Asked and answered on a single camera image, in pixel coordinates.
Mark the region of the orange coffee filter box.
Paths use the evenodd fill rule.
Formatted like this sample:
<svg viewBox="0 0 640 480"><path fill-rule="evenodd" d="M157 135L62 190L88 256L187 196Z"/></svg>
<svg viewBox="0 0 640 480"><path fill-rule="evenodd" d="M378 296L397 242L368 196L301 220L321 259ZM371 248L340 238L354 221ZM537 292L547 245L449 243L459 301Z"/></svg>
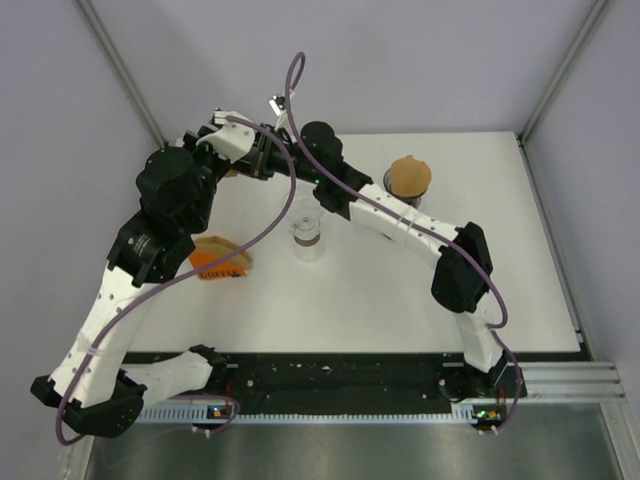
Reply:
<svg viewBox="0 0 640 480"><path fill-rule="evenodd" d="M193 269L199 269L206 264L217 261L222 254L208 253L196 250L188 257ZM207 270L201 271L197 277L203 281L218 280L224 278L244 277L252 268L252 259L243 254L236 255L230 260L217 263Z"/></svg>

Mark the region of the brown paper coffee filter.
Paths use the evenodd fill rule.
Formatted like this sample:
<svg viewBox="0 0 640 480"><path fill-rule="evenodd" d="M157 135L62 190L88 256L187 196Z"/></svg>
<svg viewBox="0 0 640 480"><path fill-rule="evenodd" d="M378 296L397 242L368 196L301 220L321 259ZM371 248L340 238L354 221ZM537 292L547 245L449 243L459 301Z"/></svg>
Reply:
<svg viewBox="0 0 640 480"><path fill-rule="evenodd" d="M431 168L412 155L395 160L391 164L393 188L420 192L429 188L432 180Z"/></svg>

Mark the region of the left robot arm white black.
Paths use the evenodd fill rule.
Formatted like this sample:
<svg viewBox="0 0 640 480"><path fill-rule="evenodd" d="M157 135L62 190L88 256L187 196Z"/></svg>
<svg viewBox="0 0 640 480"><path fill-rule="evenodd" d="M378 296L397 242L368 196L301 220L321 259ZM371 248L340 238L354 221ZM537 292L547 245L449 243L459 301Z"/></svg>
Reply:
<svg viewBox="0 0 640 480"><path fill-rule="evenodd" d="M134 310L151 290L167 285L204 232L218 182L229 165L200 143L203 127L155 151L136 178L140 209L117 234L96 300L73 346L32 394L56 411L58 437L115 437L152 405L183 393L216 396L226 387L221 355L204 345L166 360L125 370L122 363L141 319Z"/></svg>

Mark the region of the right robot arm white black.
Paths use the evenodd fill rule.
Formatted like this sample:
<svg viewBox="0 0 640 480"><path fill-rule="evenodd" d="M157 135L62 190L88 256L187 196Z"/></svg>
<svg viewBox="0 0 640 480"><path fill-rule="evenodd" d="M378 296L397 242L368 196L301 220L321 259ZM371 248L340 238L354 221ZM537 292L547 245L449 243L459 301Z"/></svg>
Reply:
<svg viewBox="0 0 640 480"><path fill-rule="evenodd" d="M235 167L260 180L294 175L313 185L326 211L381 233L429 263L431 295L460 332L469 388L487 396L502 385L508 356L497 331L508 313L491 279L493 264L479 225L450 225L394 197L345 161L341 140L324 122L305 125L299 141L265 127Z"/></svg>

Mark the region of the smoky transparent plastic coffee dripper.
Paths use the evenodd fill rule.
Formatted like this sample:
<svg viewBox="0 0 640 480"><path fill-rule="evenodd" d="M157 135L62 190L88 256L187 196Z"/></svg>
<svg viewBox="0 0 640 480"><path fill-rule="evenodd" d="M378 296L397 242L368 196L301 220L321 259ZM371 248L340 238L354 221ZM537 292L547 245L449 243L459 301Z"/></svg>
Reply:
<svg viewBox="0 0 640 480"><path fill-rule="evenodd" d="M404 190L394 189L393 182L392 182L391 169L387 169L386 172L384 173L383 186L385 191L389 195L415 208L420 206L423 197L427 194L427 191L428 191L427 188L423 189L420 192L413 191L413 190L407 191L406 189Z"/></svg>

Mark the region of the glass carafe with cork band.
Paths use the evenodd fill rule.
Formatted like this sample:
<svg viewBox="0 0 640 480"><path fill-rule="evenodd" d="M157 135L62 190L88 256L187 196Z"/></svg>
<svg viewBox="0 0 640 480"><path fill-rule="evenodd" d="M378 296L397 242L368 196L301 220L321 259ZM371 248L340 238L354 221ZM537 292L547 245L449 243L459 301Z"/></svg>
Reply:
<svg viewBox="0 0 640 480"><path fill-rule="evenodd" d="M322 209L310 198L296 200L289 210L289 232L295 256L304 262L315 262L323 255Z"/></svg>

